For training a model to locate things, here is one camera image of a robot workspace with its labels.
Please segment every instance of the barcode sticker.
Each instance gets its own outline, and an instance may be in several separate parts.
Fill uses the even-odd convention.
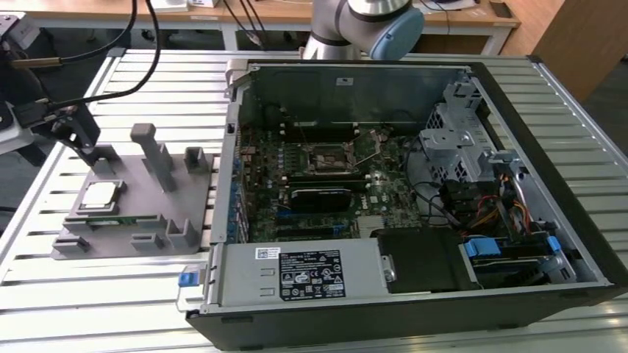
[[[282,248],[255,248],[255,259],[257,260],[279,259],[281,253],[282,253]]]

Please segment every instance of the blue latch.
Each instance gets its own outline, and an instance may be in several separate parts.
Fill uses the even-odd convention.
[[[554,252],[559,252],[559,251],[561,251],[559,239],[558,239],[554,235],[550,235],[550,236],[549,236],[549,244],[550,244],[550,247],[553,248],[553,251],[554,251]]]
[[[501,246],[494,238],[474,238],[465,243],[469,257],[502,255]]]
[[[179,275],[179,287],[199,286],[199,272],[185,272]]]

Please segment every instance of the black cable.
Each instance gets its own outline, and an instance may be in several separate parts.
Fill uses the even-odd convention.
[[[114,39],[114,41],[110,44],[107,44],[105,47],[98,48],[97,50],[90,51],[89,53],[75,55],[74,57],[63,57],[62,58],[62,64],[71,64],[71,63],[77,63],[77,62],[79,62],[82,60],[86,60],[86,59],[91,59],[93,57],[97,57],[101,54],[109,52],[110,49],[113,49],[117,46],[118,42],[121,42],[122,38],[126,35],[129,35],[129,33],[131,32],[131,30],[134,28],[134,25],[137,24],[138,0],[133,0],[131,3],[133,3],[131,18],[129,19],[127,28],[125,28],[125,31],[121,33],[121,35],[117,37],[117,39]]]
[[[447,21],[447,23],[449,23],[449,33],[447,33],[447,36],[446,36],[446,38],[445,38],[445,50],[443,50],[443,51],[445,51],[445,53],[447,54],[447,53],[449,53],[449,38],[450,38],[450,34],[453,33],[453,24],[450,24],[450,11],[451,11],[451,10],[446,10],[446,9],[443,8],[443,6],[442,6],[438,2],[435,2],[435,4],[439,6],[441,10],[439,10],[439,9],[434,9],[433,7],[430,7],[429,4],[427,4],[423,0],[421,0],[421,1],[422,1],[423,6],[426,6],[426,8],[427,8],[429,10],[433,10],[433,11],[445,11],[445,18],[446,18],[446,21]]]
[[[122,92],[109,93],[101,96],[93,96],[87,98],[70,99],[69,101],[61,101],[59,103],[54,103],[50,107],[53,111],[61,110],[62,108],[71,107],[78,104],[87,104],[93,103],[94,101],[103,101],[106,99],[114,99],[129,96],[130,94],[138,92],[141,88],[147,84],[149,80],[151,79],[151,76],[154,75],[155,69],[158,68],[159,57],[162,56],[162,31],[159,30],[158,14],[155,13],[155,8],[151,3],[151,0],[147,0],[147,7],[154,22],[155,42],[158,44],[158,48],[155,49],[154,62],[151,63],[151,67],[149,68],[145,78],[142,78],[141,82],[138,82],[138,85],[134,88],[123,90]]]
[[[259,34],[259,30],[255,27],[255,22],[254,22],[254,19],[251,18],[251,14],[249,13],[249,8],[247,8],[247,5],[245,4],[245,0],[241,0],[241,5],[243,5],[245,13],[247,14],[247,18],[249,18],[249,23],[251,24],[251,28],[254,29],[254,32],[255,32],[255,37],[258,37],[259,39],[259,46],[262,50],[266,51],[265,40],[262,40],[262,35]]]
[[[413,184],[411,182],[411,178],[409,176],[409,160],[411,159],[411,151],[413,151],[413,147],[415,146],[415,144],[418,143],[419,141],[419,138],[422,137],[422,135],[417,135],[415,139],[413,140],[411,142],[411,145],[409,146],[409,150],[406,152],[406,158],[403,159],[403,173],[406,174],[406,181],[409,183],[409,185],[413,187],[413,189],[415,190],[417,192],[417,196],[419,196],[419,198],[427,202],[429,204],[433,205],[433,207],[441,212],[443,213],[445,217],[450,220],[450,223],[454,224],[457,227],[462,228],[462,229],[467,229],[467,226],[461,223],[461,221],[457,219],[457,217],[442,207],[439,206],[438,204],[435,204],[433,201],[430,201],[430,199],[423,196],[422,193],[419,193],[419,191],[417,190],[417,185],[421,185],[422,182],[419,182],[417,185]]]
[[[265,33],[265,44],[269,45],[269,32],[266,31],[265,23],[262,22],[262,19],[258,15],[258,10],[254,7],[254,4],[251,3],[251,0],[247,0],[249,6],[251,6],[251,10],[254,11],[255,18],[258,19],[259,26],[262,27],[262,33]]]
[[[235,20],[237,23],[238,23],[238,26],[241,27],[241,29],[242,29],[242,30],[245,31],[245,33],[247,34],[249,39],[250,39],[251,41],[254,41],[253,38],[257,37],[258,35],[254,35],[254,34],[251,33],[251,31],[243,26],[243,23],[241,22],[241,20],[239,20],[238,17],[237,17],[237,14],[234,13],[233,6],[229,4],[229,0],[225,0],[225,1],[223,1],[223,4],[226,4],[229,13],[233,15],[234,20]]]
[[[15,207],[7,207],[7,206],[0,206],[0,211],[3,212],[18,212],[18,208]]]

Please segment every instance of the white sticker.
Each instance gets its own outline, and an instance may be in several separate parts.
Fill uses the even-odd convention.
[[[201,21],[218,21],[217,16],[190,16],[191,20],[201,20]]]
[[[279,259],[281,253],[282,253],[282,248],[255,248],[255,259],[257,260]]]
[[[337,79],[337,86],[353,86],[354,85],[354,77],[339,77]]]

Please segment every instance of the power supply label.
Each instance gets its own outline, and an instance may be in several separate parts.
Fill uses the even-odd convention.
[[[341,250],[282,253],[279,275],[286,302],[346,297]]]

